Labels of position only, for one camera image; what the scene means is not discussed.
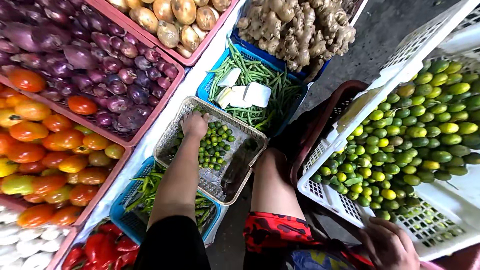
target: person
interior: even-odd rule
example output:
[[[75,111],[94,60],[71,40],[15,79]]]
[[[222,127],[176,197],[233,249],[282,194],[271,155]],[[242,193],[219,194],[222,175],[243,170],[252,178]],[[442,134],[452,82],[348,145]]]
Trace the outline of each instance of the person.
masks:
[[[180,122],[185,137],[158,186],[135,269],[210,269],[194,210],[198,148],[207,132],[208,117],[196,111]],[[295,190],[286,181],[286,165],[285,155],[275,148],[267,149],[254,165],[251,212],[244,230],[244,269],[369,269],[368,261],[348,255],[341,245],[314,241]],[[370,218],[360,234],[377,269],[420,269],[412,241],[395,224]]]

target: leg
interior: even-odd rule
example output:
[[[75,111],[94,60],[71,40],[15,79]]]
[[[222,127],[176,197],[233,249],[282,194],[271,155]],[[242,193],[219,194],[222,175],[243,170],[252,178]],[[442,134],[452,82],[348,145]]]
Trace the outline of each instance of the leg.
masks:
[[[305,220],[287,175],[287,158],[275,148],[267,149],[254,167],[251,211],[291,216]]]

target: concrete floor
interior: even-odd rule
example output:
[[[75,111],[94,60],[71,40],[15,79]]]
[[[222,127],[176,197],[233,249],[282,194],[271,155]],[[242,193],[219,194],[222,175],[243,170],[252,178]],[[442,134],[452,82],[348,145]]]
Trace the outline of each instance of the concrete floor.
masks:
[[[457,2],[458,0],[369,0],[355,26],[356,41],[345,56],[335,56],[332,59],[321,78],[310,88],[297,115],[328,98],[345,81],[371,83],[406,35]],[[237,202],[228,210],[216,234],[215,243],[207,248],[214,270],[243,269],[245,245],[242,231],[250,210],[251,193],[251,188],[247,185]]]

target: white mesh basket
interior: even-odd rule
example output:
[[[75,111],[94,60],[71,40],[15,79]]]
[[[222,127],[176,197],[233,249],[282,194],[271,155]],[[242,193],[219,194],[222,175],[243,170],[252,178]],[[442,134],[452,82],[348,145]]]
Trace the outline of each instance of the white mesh basket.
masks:
[[[357,95],[334,124],[333,131],[320,139],[306,158],[303,176],[298,181],[301,193],[350,223],[364,227],[366,219],[374,215],[370,208],[360,207],[310,178],[328,157],[347,144],[346,138],[388,94],[420,71],[422,60],[442,57],[460,61],[465,70],[480,71],[479,4],[480,0],[460,1],[402,40],[380,71],[380,77]],[[398,217],[397,224],[407,231],[422,261],[480,243],[480,166],[469,165],[468,170],[466,176],[450,181],[459,190],[440,181],[416,187],[421,210]]]

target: hand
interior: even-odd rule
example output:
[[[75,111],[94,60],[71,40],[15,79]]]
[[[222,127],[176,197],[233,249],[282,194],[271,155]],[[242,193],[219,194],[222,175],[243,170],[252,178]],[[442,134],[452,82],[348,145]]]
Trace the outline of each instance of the hand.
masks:
[[[202,116],[199,111],[185,114],[180,120],[180,125],[185,137],[194,137],[201,139],[207,134],[208,129],[208,113]]]
[[[420,260],[412,240],[397,225],[380,218],[370,218],[361,230],[362,242],[379,270],[419,270]]]

